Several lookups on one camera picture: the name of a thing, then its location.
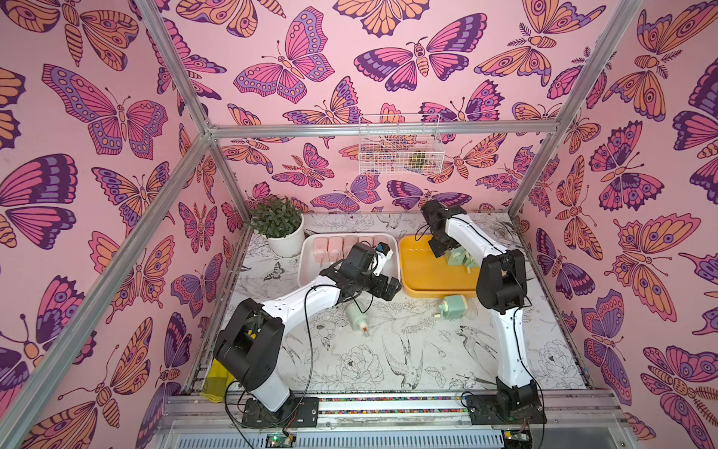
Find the green circuit board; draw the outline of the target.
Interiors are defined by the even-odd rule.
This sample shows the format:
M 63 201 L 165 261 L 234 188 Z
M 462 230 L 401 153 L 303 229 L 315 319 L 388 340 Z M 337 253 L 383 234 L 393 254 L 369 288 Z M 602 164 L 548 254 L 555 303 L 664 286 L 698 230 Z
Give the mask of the green circuit board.
M 297 437 L 293 433 L 271 433 L 265 439 L 265 448 L 287 449 L 293 448 Z

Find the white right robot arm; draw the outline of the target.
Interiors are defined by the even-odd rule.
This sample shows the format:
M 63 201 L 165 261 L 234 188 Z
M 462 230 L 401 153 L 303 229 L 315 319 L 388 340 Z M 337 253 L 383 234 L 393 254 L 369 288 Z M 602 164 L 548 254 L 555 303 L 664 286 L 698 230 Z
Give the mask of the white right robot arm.
M 506 413 L 525 408 L 540 398 L 538 382 L 528 369 L 523 312 L 527 305 L 525 255 L 498 243 L 479 228 L 460 207 L 430 200 L 421 209 L 435 257 L 455 248 L 466 250 L 480 263 L 476 296 L 492 314 L 498 336 L 497 402 Z

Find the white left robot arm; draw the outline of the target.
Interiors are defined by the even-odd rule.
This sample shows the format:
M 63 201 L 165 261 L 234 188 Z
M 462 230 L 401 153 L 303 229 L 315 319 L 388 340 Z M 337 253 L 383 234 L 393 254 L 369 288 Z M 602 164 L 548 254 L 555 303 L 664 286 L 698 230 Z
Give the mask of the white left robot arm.
M 401 289 L 397 278 L 383 274 L 392 256 L 392 248 L 384 241 L 373 247 L 359 241 L 344 260 L 322 269 L 305 286 L 264 303 L 244 299 L 220 331 L 214 359 L 269 413 L 288 411 L 296 400 L 276 372 L 284 334 L 363 293 L 392 300 Z

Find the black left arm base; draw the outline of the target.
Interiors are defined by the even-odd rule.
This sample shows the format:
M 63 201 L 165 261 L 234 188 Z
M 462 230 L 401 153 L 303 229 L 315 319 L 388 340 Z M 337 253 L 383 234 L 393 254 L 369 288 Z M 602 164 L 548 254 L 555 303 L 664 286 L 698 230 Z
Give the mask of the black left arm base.
M 319 418 L 319 398 L 300 398 L 293 394 L 276 412 L 256 398 L 247 400 L 241 418 L 244 428 L 315 428 Z

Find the white plastic flower pot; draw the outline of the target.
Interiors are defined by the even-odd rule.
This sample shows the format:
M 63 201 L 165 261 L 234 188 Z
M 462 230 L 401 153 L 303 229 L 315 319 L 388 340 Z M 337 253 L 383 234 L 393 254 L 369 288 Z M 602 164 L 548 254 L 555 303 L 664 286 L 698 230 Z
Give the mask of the white plastic flower pot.
M 282 258 L 291 258 L 301 254 L 305 235 L 305 218 L 301 217 L 298 228 L 282 238 L 267 238 L 271 251 Z

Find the green leafy plant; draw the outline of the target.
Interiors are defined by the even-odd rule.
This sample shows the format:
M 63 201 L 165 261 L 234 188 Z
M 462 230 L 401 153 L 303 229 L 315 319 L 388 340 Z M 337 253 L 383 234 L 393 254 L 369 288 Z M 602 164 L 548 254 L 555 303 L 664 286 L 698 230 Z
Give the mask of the green leafy plant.
M 301 226 L 303 215 L 289 198 L 269 198 L 252 212 L 252 228 L 267 239 L 283 239 Z

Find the pink sharpener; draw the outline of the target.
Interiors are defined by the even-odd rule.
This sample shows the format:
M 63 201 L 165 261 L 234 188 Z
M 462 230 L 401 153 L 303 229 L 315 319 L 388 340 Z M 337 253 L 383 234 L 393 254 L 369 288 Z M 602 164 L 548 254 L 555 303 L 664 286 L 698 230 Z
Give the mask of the pink sharpener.
M 343 237 L 330 237 L 327 241 L 327 254 L 331 263 L 338 262 L 344 258 Z
M 314 261 L 322 265 L 328 259 L 328 239 L 325 237 L 316 237 L 312 243 L 312 255 Z
M 362 236 L 362 237 L 359 238 L 359 242 L 360 242 L 360 243 L 364 243 L 364 244 L 368 245 L 369 247 L 373 247 L 373 246 L 374 246 L 374 241 L 373 241 L 373 238 L 372 238 L 372 237 Z
M 344 252 L 350 252 L 351 248 L 358 243 L 358 237 L 355 235 L 347 235 L 343 238 L 343 250 Z

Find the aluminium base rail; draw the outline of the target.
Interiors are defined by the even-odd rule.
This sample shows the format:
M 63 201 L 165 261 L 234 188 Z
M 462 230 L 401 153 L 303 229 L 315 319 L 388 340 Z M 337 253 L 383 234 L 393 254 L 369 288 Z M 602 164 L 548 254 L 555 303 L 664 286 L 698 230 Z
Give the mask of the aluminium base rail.
M 265 448 L 267 434 L 293 433 L 293 448 L 638 448 L 610 393 L 555 390 L 545 396 L 547 423 L 473 425 L 458 391 L 315 395 L 315 428 L 244 428 L 247 397 L 224 404 L 170 400 L 153 448 Z

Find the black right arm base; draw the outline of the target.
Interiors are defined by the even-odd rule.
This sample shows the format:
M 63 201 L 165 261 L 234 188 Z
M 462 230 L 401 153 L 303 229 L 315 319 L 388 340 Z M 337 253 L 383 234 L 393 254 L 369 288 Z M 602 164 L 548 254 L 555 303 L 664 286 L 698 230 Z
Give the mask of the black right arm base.
M 497 379 L 495 393 L 471 393 L 465 391 L 462 406 L 469 413 L 473 425 L 506 425 L 547 423 L 540 385 L 530 379 L 522 387 L 508 387 Z

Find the yellow plastic storage box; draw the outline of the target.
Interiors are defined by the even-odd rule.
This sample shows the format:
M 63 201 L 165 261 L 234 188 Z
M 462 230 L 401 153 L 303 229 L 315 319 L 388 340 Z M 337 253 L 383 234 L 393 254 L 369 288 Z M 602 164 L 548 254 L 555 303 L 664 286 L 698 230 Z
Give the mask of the yellow plastic storage box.
M 400 275 L 404 292 L 415 299 L 433 299 L 451 295 L 476 297 L 480 269 L 463 263 L 450 265 L 446 256 L 435 257 L 429 237 L 409 235 L 398 246 Z

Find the white plastic storage box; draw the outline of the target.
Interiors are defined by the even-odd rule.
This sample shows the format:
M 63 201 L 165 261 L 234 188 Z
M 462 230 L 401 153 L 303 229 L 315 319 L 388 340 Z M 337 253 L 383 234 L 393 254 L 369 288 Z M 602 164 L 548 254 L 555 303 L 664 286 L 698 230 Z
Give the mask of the white plastic storage box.
M 334 233 L 334 234 L 315 234 L 311 235 L 310 237 L 307 237 L 304 241 L 302 252 L 300 254 L 299 263 L 298 263 L 298 273 L 297 273 L 297 282 L 299 286 L 305 286 L 310 281 L 313 281 L 318 275 L 319 272 L 322 269 L 328 268 L 330 265 L 329 259 L 325 261 L 322 265 L 317 264 L 314 261 L 313 255 L 312 255 L 312 243 L 313 240 L 316 237 L 325 237 L 329 239 L 330 237 L 345 237 L 347 235 L 355 235 L 359 238 L 362 236 L 368 236 L 372 237 L 374 241 L 374 245 L 376 245 L 380 241 L 387 242 L 389 246 L 393 250 L 393 256 L 392 258 L 386 263 L 385 267 L 383 268 L 382 274 L 388 276 L 388 277 L 394 277 L 398 280 L 402 280 L 401 275 L 401 262 L 399 260 L 399 248 L 398 248 L 398 241 L 395 237 L 386 234 L 386 233 Z

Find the green sharpener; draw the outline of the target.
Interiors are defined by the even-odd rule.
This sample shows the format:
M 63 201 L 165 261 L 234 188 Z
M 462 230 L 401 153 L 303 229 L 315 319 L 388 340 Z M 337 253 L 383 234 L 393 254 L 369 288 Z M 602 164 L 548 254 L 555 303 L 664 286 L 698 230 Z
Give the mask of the green sharpener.
M 463 295 L 451 295 L 444 297 L 439 303 L 435 318 L 443 320 L 456 320 L 467 312 L 467 299 Z
M 474 258 L 471 254 L 466 253 L 465 260 L 464 260 L 464 266 L 467 269 L 478 269 L 481 266 L 481 263 L 477 261 L 476 258 Z
M 361 310 L 358 304 L 354 301 L 350 302 L 347 306 L 348 319 L 350 321 L 353 331 L 369 337 L 369 323 L 368 315 Z
M 460 267 L 471 273 L 472 257 L 463 248 L 454 248 L 444 255 L 445 261 L 449 267 Z

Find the yellow rubber glove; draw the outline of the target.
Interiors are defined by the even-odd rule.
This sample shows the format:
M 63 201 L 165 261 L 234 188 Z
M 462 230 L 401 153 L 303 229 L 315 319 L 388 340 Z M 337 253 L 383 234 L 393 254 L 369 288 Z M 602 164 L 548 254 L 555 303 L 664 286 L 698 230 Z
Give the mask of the yellow rubber glove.
M 235 379 L 224 365 L 213 359 L 200 396 L 212 403 L 222 403 L 228 387 L 235 382 Z

